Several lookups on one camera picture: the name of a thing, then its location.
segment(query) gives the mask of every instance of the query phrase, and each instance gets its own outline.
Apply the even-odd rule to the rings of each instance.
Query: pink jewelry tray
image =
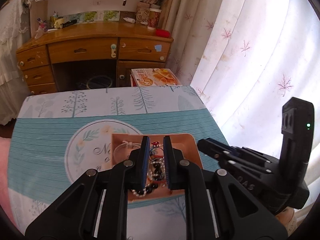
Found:
[[[147,135],[150,138],[150,143],[159,142],[160,147],[163,148],[163,138],[164,136],[169,135],[172,143],[172,147],[182,151],[185,159],[197,164],[201,169],[202,163],[199,156],[198,148],[196,141],[191,134],[180,133],[180,134],[150,134]],[[111,163],[112,166],[116,165],[117,162],[124,161],[130,155],[132,148],[126,147],[121,151],[117,151],[121,156],[117,156],[117,162],[113,158],[113,152],[119,145],[123,144],[124,141],[131,143],[141,144],[142,138],[144,135],[130,135],[130,134],[119,134],[113,133],[111,137]],[[170,197],[174,195],[182,195],[184,190],[169,190],[166,187],[159,186],[157,189],[154,189],[150,194],[146,194],[144,197],[140,198],[135,196],[131,191],[128,192],[128,201],[137,201],[137,200],[147,200],[154,198],[163,198]]]

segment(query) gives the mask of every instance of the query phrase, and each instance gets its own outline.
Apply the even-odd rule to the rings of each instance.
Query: cardboard box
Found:
[[[135,68],[131,73],[139,87],[182,85],[168,68]]]

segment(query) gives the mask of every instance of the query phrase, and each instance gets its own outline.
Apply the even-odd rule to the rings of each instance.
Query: blue sticker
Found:
[[[157,52],[161,52],[161,50],[162,50],[162,45],[155,45],[155,50],[156,50]]]

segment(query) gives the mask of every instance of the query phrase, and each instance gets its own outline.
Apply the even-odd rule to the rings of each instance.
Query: wall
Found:
[[[135,12],[139,1],[127,0],[127,4],[123,6],[123,0],[48,0],[48,19],[54,11],[59,16],[104,10]]]

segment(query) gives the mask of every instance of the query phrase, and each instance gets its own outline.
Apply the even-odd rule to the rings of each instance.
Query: pink blanket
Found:
[[[14,225],[8,194],[8,156],[11,139],[0,137],[0,205]]]

